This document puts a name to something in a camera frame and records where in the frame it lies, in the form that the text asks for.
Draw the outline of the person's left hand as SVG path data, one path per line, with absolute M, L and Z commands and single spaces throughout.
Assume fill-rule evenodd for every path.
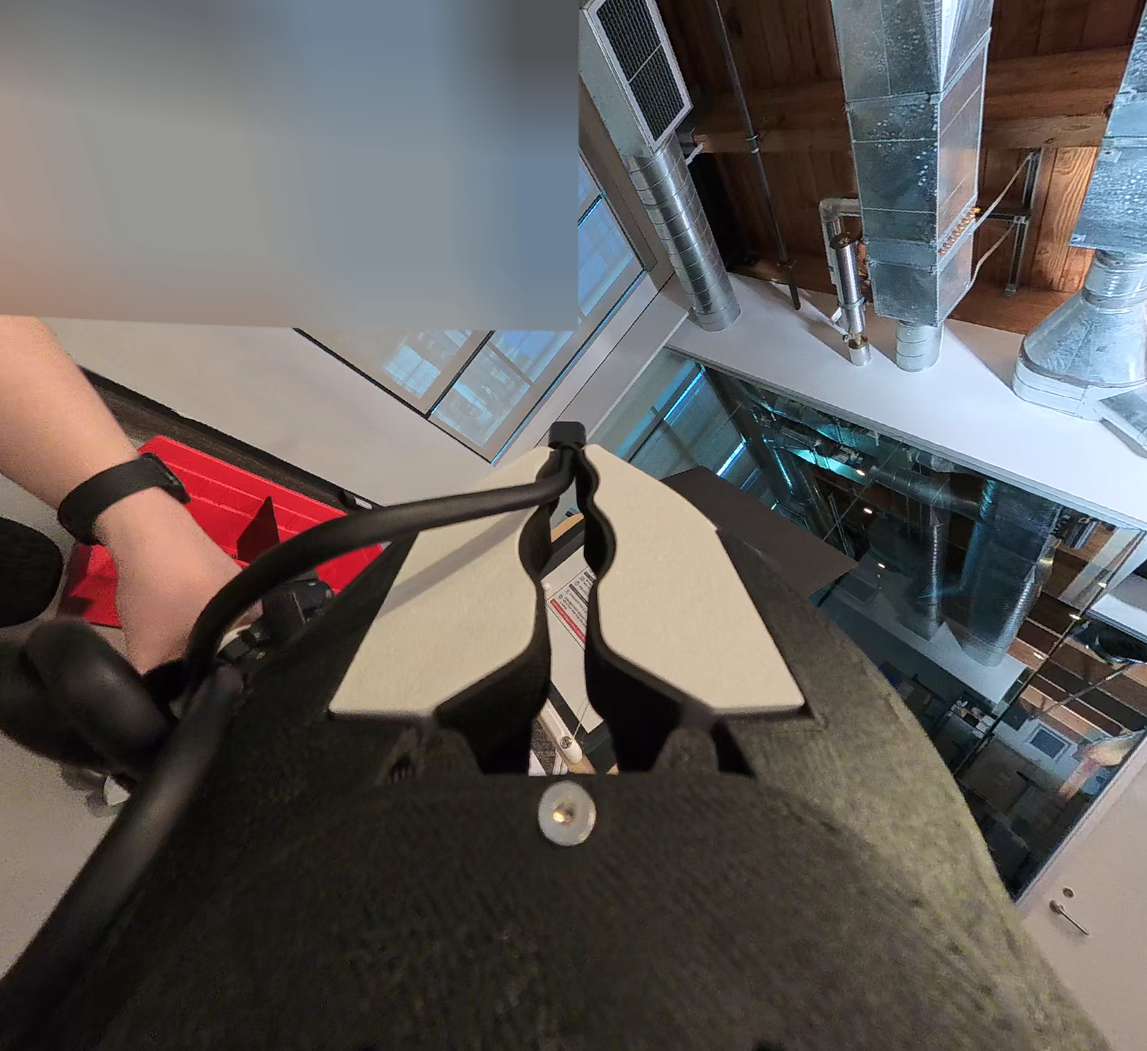
M 157 488 L 112 504 L 94 534 L 116 567 L 128 661 L 146 674 L 182 657 L 200 613 L 237 577 L 240 565 Z

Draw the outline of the black wristband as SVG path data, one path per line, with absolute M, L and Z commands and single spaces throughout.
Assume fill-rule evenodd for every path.
M 101 545 L 97 522 L 114 505 L 147 490 L 158 489 L 177 503 L 192 503 L 192 495 L 165 460 L 150 451 L 122 462 L 76 485 L 56 511 L 58 524 L 75 542 Z

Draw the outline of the person's left forearm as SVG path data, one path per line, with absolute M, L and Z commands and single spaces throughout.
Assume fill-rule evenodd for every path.
M 76 486 L 136 459 L 89 381 L 36 317 L 1 318 L 1 472 L 56 509 Z

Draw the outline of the thin black pipe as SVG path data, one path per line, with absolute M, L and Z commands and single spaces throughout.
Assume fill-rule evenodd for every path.
M 748 155 L 749 158 L 752 159 L 752 171 L 755 172 L 758 189 L 764 201 L 768 234 L 772 238 L 778 266 L 781 271 L 781 282 L 787 287 L 794 311 L 798 312 L 802 309 L 802 298 L 798 288 L 794 282 L 793 260 L 790 258 L 789 247 L 785 240 L 782 228 L 779 225 L 775 207 L 773 204 L 771 188 L 768 187 L 768 176 L 759 145 L 759 135 L 755 129 L 755 124 L 752 123 L 752 112 L 750 111 L 741 73 L 738 69 L 738 56 L 735 55 L 733 44 L 731 42 L 720 0 L 707 0 L 707 8 L 710 14 L 710 18 L 712 20 L 713 32 L 716 33 L 719 50 L 724 60 L 724 67 L 729 81 L 734 104 L 738 108 L 738 119 L 740 119 L 741 129 L 743 131 Z

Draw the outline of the white air vent grille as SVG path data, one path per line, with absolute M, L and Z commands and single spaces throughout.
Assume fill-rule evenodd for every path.
M 582 85 L 627 166 L 677 138 L 692 110 L 655 0 L 582 0 Z

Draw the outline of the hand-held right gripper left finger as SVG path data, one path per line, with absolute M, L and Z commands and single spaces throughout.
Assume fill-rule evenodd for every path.
M 459 735 L 484 773 L 525 773 L 551 693 L 543 573 L 551 515 L 572 485 L 570 450 L 536 447 L 479 495 L 554 481 L 538 506 L 423 531 L 395 573 L 334 691 L 334 727 L 416 740 Z

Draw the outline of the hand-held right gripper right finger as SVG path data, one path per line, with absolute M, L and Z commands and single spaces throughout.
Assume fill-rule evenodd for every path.
M 735 721 L 804 713 L 805 696 L 713 522 L 603 447 L 582 447 L 593 573 L 584 671 L 619 772 L 651 772 L 673 733 L 701 733 L 744 772 Z

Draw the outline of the silver insulated pipe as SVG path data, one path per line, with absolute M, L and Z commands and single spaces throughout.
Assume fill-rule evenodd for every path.
M 830 324 L 838 330 L 852 365 L 863 368 L 871 363 L 871 342 L 867 332 L 867 301 L 859 266 L 859 200 L 824 198 L 819 202 L 818 211 L 829 277 L 838 297 L 838 307 L 833 313 Z

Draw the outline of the glass window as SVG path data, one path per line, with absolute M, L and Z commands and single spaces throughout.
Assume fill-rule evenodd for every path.
M 579 154 L 578 320 L 572 330 L 299 330 L 493 462 L 637 287 L 651 281 Z

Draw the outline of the round spiral metal duct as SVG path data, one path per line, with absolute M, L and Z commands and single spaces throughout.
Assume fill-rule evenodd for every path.
M 650 153 L 624 156 L 643 208 L 668 250 L 695 324 L 726 330 L 740 305 L 677 137 Z

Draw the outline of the rectangular metal air duct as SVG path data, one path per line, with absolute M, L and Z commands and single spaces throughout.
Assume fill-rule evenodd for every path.
M 830 0 L 875 313 L 939 360 L 969 291 L 994 0 Z

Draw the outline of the metal duct with cone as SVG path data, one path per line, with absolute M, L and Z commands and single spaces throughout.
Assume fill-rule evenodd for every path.
M 1146 453 L 1146 18 L 1141 17 L 1070 244 L 1082 287 L 1021 343 L 1020 399 L 1105 425 Z

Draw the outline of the red plastic bin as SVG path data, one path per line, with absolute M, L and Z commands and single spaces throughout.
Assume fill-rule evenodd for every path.
M 192 517 L 241 566 L 250 565 L 280 542 L 346 516 L 345 509 L 174 439 L 156 437 L 140 450 L 157 456 L 182 481 L 192 498 Z M 78 544 L 68 561 L 60 612 L 117 629 L 116 587 L 117 574 L 106 548 Z

